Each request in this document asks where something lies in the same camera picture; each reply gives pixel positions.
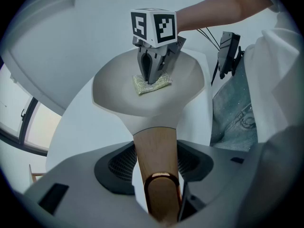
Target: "black slot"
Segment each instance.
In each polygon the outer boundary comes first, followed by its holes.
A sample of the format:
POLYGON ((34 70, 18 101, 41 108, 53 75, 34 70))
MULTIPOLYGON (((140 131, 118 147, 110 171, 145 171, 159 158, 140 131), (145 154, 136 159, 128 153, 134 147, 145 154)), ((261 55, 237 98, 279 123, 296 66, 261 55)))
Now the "black slot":
POLYGON ((142 55, 141 63, 143 67, 142 70, 144 74, 144 80, 149 81, 151 67, 152 67, 152 58, 148 54, 148 50, 146 50, 146 53, 142 55))
POLYGON ((179 221, 182 221, 182 220, 190 217, 191 215, 195 214, 196 212, 197 212, 197 210, 193 207, 193 205, 188 200, 186 200, 185 205, 183 207, 183 212, 181 214, 179 221))
POLYGON ((163 69, 163 66, 164 66, 165 64, 160 64, 160 66, 159 66, 159 68, 158 68, 158 71, 161 71, 162 69, 163 69))
POLYGON ((55 183, 39 202, 39 206, 53 215, 69 186, 55 183))
POLYGON ((243 164, 244 159, 239 158, 239 157, 233 157, 233 158, 231 159, 231 161, 232 161, 232 162, 239 163, 239 164, 243 164))

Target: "wooden handle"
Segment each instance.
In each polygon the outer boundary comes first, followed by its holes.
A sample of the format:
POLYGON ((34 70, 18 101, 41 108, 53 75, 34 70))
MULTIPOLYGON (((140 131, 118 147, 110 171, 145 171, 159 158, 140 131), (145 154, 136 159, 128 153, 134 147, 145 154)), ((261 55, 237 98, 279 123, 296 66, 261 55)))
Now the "wooden handle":
POLYGON ((164 176, 153 179, 145 187, 149 213, 165 225, 177 223, 181 195, 178 185, 176 130, 155 127, 143 130, 133 136, 142 181, 156 173, 169 173, 174 182, 164 176))

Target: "cable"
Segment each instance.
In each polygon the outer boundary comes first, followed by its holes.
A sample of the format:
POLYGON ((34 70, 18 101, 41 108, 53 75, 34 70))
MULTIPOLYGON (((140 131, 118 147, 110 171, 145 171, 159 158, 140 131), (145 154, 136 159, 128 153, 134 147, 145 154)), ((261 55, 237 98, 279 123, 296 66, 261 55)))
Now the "cable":
POLYGON ((210 32, 210 30, 208 29, 208 27, 206 27, 206 29, 209 31, 210 35, 212 36, 212 38, 214 39, 214 41, 216 42, 216 44, 217 44, 217 45, 218 45, 218 47, 220 48, 220 46, 219 46, 219 44, 218 44, 217 40, 215 40, 215 38, 214 38, 214 37, 213 37, 213 35, 211 34, 211 32, 210 32))
POLYGON ((200 34, 202 34, 204 37, 206 37, 206 39, 207 39, 208 41, 210 41, 210 42, 215 46, 215 48, 219 51, 219 48, 217 47, 217 45, 215 45, 215 44, 212 42, 212 40, 211 40, 207 35, 205 35, 205 34, 202 33, 201 31, 199 31, 198 29, 197 29, 197 31, 198 31, 200 34))
MULTIPOLYGON (((207 40, 209 40, 214 46, 215 48, 219 51, 220 49, 220 45, 218 44, 217 40, 215 40, 214 36, 212 35, 212 33, 210 32, 210 30, 208 29, 208 27, 206 27, 206 29, 209 31, 210 35, 212 36, 212 38, 214 39, 215 43, 218 45, 218 47, 212 42, 212 40, 209 38, 209 36, 202 30, 202 29, 197 29, 197 31, 202 34, 204 37, 207 38, 207 40)), ((211 81, 211 86, 213 84, 213 81, 215 79, 215 76, 217 74, 218 71, 218 67, 219 67, 219 61, 217 61, 217 65, 215 66, 214 72, 213 72, 213 76, 212 76, 212 81, 211 81)))
POLYGON ((212 81, 211 81, 211 86, 212 86, 213 81, 214 81, 214 79, 215 79, 215 75, 217 74, 218 67, 219 67, 219 61, 217 62, 217 65, 215 66, 215 69, 214 69, 214 72, 213 72, 212 81))

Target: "denim jeans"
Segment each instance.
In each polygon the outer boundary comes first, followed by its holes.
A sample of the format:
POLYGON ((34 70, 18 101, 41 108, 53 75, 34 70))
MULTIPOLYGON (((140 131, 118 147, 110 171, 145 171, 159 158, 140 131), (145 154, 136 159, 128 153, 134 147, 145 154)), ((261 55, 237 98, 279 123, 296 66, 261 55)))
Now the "denim jeans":
POLYGON ((235 75, 213 98, 210 146, 247 152, 255 143, 257 127, 242 58, 235 75))

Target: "yellow sponge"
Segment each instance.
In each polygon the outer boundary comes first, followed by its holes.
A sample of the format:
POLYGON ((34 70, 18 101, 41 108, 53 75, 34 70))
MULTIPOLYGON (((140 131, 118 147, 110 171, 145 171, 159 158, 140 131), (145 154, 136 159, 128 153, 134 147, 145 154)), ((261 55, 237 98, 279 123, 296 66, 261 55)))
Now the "yellow sponge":
POLYGON ((172 83, 171 77, 163 72, 158 80, 154 84, 148 84, 148 82, 144 81, 142 75, 133 76, 133 83, 135 87, 135 91, 137 94, 141 95, 147 92, 151 92, 160 88, 163 88, 172 83))

